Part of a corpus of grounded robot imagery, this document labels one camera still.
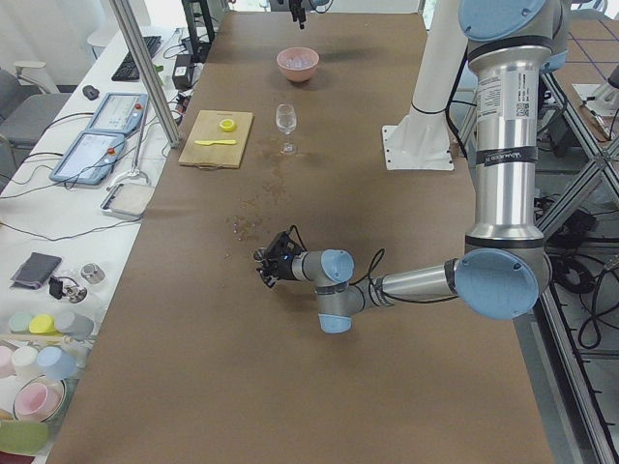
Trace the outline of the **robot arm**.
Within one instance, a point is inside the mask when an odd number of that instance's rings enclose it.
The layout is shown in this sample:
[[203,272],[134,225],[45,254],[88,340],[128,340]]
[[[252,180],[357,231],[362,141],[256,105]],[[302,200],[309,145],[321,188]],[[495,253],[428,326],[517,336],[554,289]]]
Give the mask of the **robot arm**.
[[534,222],[539,80],[564,64],[569,24],[566,1],[440,1],[435,7],[409,112],[384,128],[383,151],[390,169],[448,167],[448,106],[467,65],[478,80],[476,206],[463,256],[355,279],[348,252],[309,251],[281,232],[254,255],[262,281],[311,282],[327,334],[348,331],[356,313],[399,302],[458,298],[498,320],[528,312],[551,274],[545,237]]

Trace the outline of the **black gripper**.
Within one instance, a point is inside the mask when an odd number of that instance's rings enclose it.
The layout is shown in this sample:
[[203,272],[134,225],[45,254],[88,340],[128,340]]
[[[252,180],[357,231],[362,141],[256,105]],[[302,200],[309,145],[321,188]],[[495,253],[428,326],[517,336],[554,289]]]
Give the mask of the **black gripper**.
[[301,254],[290,260],[260,260],[256,262],[256,270],[263,283],[268,288],[273,288],[278,280],[298,280],[293,272],[293,264],[300,256]]
[[289,0],[288,6],[289,6],[290,12],[297,15],[299,27],[301,30],[303,30],[305,28],[305,22],[306,22],[306,14],[305,14],[305,7],[303,6],[303,1],[302,0]]

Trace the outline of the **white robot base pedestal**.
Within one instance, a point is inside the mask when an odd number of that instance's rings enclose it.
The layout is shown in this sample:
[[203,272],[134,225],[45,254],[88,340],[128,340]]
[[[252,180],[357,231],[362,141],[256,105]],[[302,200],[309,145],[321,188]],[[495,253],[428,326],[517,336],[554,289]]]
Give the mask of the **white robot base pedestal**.
[[447,111],[467,47],[458,7],[457,0],[435,4],[409,112],[398,125],[382,128],[389,170],[454,169]]

